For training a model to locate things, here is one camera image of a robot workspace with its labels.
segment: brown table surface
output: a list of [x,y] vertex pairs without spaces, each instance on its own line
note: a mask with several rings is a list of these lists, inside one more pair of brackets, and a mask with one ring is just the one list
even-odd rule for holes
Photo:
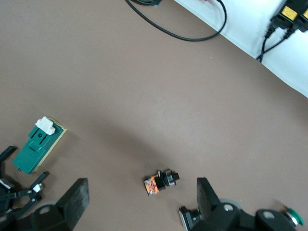
[[[184,36],[213,33],[172,0],[141,10]],[[124,0],[4,0],[0,96],[3,150],[43,116],[67,127],[38,172],[18,172],[14,154],[6,173],[28,186],[48,170],[41,204],[88,178],[76,231],[184,230],[197,177],[251,214],[281,201],[308,221],[307,98],[222,36],[172,38]],[[165,168],[178,185],[148,197],[143,177]]]

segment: green button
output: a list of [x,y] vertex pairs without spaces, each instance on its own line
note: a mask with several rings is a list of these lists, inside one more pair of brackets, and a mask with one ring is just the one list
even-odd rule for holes
[[288,208],[288,212],[297,220],[297,222],[300,225],[305,224],[304,220],[301,218],[301,216],[294,209]]

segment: black cable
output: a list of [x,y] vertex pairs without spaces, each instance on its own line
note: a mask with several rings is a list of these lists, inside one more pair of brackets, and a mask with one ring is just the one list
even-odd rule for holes
[[155,6],[158,5],[161,0],[132,0],[134,3],[144,6]]
[[281,44],[283,41],[285,41],[286,39],[283,38],[282,40],[280,40],[279,42],[277,42],[275,45],[271,46],[270,48],[267,48],[264,52],[263,55],[267,52],[269,52],[270,50],[274,49],[275,47],[277,47],[279,44]]
[[263,60],[263,55],[265,54],[265,44],[266,41],[268,40],[268,38],[264,38],[263,44],[262,44],[262,49],[261,49],[261,54],[259,55],[259,57],[257,58],[257,60],[259,60],[259,62],[261,63]]
[[275,47],[277,47],[279,44],[281,44],[282,42],[284,42],[285,40],[287,40],[293,33],[295,32],[295,29],[292,27],[290,29],[288,29],[288,31],[285,33],[284,37],[282,38],[282,40],[280,40],[279,42],[277,42],[275,45],[271,46],[270,48],[267,48],[265,50],[265,43],[267,41],[267,39],[270,37],[270,35],[273,33],[273,31],[271,31],[270,33],[268,32],[267,35],[264,38],[263,44],[262,44],[262,51],[261,54],[256,58],[257,60],[259,60],[259,62],[261,63],[263,60],[263,56],[265,53],[269,52],[270,50],[274,49]]
[[154,22],[152,22],[150,19],[148,19],[144,14],[142,14],[133,4],[131,4],[130,0],[125,0],[127,2],[127,4],[141,17],[143,18],[145,21],[147,21],[149,24],[151,24],[152,26],[156,27],[157,29],[159,29],[160,31],[172,36],[172,37],[175,37],[177,39],[181,39],[183,41],[188,41],[188,42],[200,42],[200,41],[206,41],[206,40],[209,40],[209,39],[212,39],[214,37],[216,37],[217,35],[220,34],[220,32],[223,30],[223,28],[225,27],[226,25],[226,22],[227,22],[227,10],[226,10],[226,7],[225,5],[223,4],[223,2],[221,0],[216,0],[218,1],[221,6],[222,6],[222,9],[223,9],[223,12],[224,12],[224,15],[225,15],[225,20],[223,22],[223,25],[222,27],[219,29],[219,31],[217,31],[216,33],[214,33],[213,35],[211,36],[208,36],[208,37],[204,37],[204,38],[186,38],[186,37],[182,37],[182,36],[179,36],[179,35],[176,35],[164,28],[162,28],[161,26],[155,24]]

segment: green block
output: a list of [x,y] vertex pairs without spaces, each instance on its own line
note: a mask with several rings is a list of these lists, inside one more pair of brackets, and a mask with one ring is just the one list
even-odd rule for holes
[[66,132],[66,129],[55,121],[53,121],[53,127],[55,128],[55,132],[52,135],[46,134],[37,126],[33,128],[29,134],[29,141],[13,160],[13,164],[18,167],[18,171],[30,174],[35,172],[43,163],[56,143]]

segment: white surface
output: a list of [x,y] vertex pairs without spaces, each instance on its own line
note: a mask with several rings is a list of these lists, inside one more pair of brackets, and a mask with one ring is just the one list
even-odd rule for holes
[[39,119],[35,125],[39,129],[43,130],[47,135],[54,134],[55,128],[53,127],[53,122],[46,116],[44,116],[42,119]]
[[[175,0],[201,20],[218,30],[223,11],[216,0]],[[282,0],[223,0],[228,20],[222,35],[256,58],[270,18]],[[279,41],[284,32],[278,29],[268,39],[267,47]],[[308,32],[296,31],[288,40],[264,55],[263,65],[286,84],[308,97]]]

